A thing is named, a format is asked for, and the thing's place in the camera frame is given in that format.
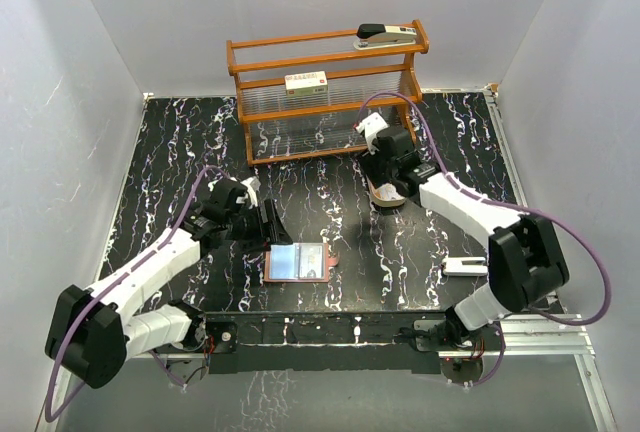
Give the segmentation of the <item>pink leather card holder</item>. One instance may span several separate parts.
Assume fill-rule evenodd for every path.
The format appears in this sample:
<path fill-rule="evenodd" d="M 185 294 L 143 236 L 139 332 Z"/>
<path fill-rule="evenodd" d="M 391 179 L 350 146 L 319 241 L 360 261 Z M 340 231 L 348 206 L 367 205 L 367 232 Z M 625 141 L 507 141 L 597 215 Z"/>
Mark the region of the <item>pink leather card holder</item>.
<path fill-rule="evenodd" d="M 327 243 L 273 245 L 265 258 L 264 281 L 269 283 L 325 283 L 340 261 Z"/>

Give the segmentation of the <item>tan oval plastic tray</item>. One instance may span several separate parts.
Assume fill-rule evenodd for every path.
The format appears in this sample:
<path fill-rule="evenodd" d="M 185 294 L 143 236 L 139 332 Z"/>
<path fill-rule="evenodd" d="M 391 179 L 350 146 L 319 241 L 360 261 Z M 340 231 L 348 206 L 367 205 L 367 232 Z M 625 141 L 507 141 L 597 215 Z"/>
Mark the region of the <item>tan oval plastic tray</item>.
<path fill-rule="evenodd" d="M 396 190 L 388 178 L 374 173 L 367 173 L 366 178 L 371 200 L 376 206 L 396 208 L 406 202 L 406 198 Z"/>

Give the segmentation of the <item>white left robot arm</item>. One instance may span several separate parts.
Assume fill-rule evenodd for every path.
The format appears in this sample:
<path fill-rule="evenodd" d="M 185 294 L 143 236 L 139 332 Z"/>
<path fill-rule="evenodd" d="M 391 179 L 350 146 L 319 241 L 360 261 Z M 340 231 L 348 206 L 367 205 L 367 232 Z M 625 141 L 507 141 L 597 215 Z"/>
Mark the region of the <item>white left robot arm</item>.
<path fill-rule="evenodd" d="M 110 276 L 82 289 L 60 293 L 45 342 L 45 353 L 86 385 L 98 389 L 124 363 L 142 353 L 172 345 L 184 351 L 204 348 L 202 311 L 176 299 L 144 313 L 142 306 L 174 277 L 226 242 L 247 251 L 289 245 L 271 199 L 261 199 L 257 177 L 222 178 L 203 201 L 189 200 L 176 226 Z"/>

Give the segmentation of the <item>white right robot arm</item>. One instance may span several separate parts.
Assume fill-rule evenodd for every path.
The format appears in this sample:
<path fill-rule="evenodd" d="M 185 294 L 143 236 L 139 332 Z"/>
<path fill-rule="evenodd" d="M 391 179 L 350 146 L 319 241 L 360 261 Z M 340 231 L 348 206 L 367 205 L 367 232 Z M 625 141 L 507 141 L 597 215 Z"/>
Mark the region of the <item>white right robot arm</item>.
<path fill-rule="evenodd" d="M 478 341 L 482 328 L 534 305 L 569 280 L 569 270 L 550 220 L 495 206 L 453 176 L 423 160 L 402 126 L 367 126 L 356 131 L 367 149 L 358 157 L 361 170 L 376 187 L 396 192 L 435 212 L 483 245 L 486 283 L 449 307 L 444 320 L 427 335 L 460 349 Z"/>

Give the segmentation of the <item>loose cards in tray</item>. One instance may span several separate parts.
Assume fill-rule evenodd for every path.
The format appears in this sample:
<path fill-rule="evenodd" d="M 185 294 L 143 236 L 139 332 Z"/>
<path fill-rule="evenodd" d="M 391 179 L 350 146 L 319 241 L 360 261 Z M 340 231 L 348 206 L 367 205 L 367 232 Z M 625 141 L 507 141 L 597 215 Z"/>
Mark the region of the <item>loose cards in tray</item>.
<path fill-rule="evenodd" d="M 377 196 L 384 202 L 402 202 L 404 200 L 404 197 L 397 192 L 395 186 L 389 183 L 377 189 Z"/>

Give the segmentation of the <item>white staples box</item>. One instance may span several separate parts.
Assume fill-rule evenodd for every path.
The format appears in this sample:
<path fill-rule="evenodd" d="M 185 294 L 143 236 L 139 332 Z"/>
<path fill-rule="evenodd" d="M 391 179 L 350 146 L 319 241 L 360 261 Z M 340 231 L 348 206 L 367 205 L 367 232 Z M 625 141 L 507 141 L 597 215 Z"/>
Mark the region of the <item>white staples box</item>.
<path fill-rule="evenodd" d="M 328 81 L 324 71 L 286 75 L 284 83 L 287 97 L 324 94 L 328 91 Z"/>

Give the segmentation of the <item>wooden three-tier shelf rack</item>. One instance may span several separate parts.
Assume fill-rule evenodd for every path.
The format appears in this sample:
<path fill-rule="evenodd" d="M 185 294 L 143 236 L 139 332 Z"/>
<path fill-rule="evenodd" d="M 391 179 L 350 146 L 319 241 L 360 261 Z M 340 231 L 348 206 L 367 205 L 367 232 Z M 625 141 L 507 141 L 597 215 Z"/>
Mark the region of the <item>wooden three-tier shelf rack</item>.
<path fill-rule="evenodd" d="M 412 131 L 409 105 L 422 99 L 415 59 L 428 52 L 429 38 L 418 19 L 393 26 L 415 28 L 416 44 L 356 50 L 355 29 L 227 41 L 249 165 L 360 152 L 360 111 Z M 314 71 L 326 73 L 326 93 L 286 96 L 286 75 Z"/>

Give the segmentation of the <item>small white flat device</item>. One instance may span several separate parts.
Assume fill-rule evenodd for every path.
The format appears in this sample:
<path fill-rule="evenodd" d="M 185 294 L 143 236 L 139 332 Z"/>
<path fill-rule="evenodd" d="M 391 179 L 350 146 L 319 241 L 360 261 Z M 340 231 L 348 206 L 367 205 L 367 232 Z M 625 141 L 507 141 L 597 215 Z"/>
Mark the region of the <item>small white flat device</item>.
<path fill-rule="evenodd" d="M 447 257 L 442 261 L 441 272 L 445 276 L 486 277 L 488 266 L 484 257 Z"/>

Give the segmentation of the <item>black and white stapler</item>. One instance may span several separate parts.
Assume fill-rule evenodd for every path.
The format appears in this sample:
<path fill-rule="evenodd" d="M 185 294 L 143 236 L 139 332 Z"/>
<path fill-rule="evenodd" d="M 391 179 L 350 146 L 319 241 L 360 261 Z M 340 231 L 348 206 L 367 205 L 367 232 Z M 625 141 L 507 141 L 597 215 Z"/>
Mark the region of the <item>black and white stapler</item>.
<path fill-rule="evenodd" d="M 369 50 L 415 45 L 417 37 L 413 27 L 366 23 L 358 27 L 353 46 L 356 50 Z"/>

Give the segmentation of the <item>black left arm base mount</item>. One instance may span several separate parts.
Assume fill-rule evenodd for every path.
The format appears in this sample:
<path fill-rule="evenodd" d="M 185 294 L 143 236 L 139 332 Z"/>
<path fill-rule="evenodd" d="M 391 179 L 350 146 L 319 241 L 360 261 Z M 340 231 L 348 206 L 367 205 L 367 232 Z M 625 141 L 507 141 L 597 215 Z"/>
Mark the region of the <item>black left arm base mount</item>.
<path fill-rule="evenodd" d="M 203 351 L 207 358 L 214 354 L 232 354 L 238 344 L 238 327 L 231 321 L 207 321 Z"/>

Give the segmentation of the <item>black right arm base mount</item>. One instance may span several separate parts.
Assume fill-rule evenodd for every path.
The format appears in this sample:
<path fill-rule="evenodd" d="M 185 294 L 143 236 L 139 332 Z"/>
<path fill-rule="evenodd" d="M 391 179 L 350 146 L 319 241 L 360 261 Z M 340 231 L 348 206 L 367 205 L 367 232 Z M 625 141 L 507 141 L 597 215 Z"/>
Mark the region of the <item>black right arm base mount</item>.
<path fill-rule="evenodd" d="M 418 352 L 457 350 L 469 335 L 449 321 L 415 321 L 400 327 L 395 338 Z"/>

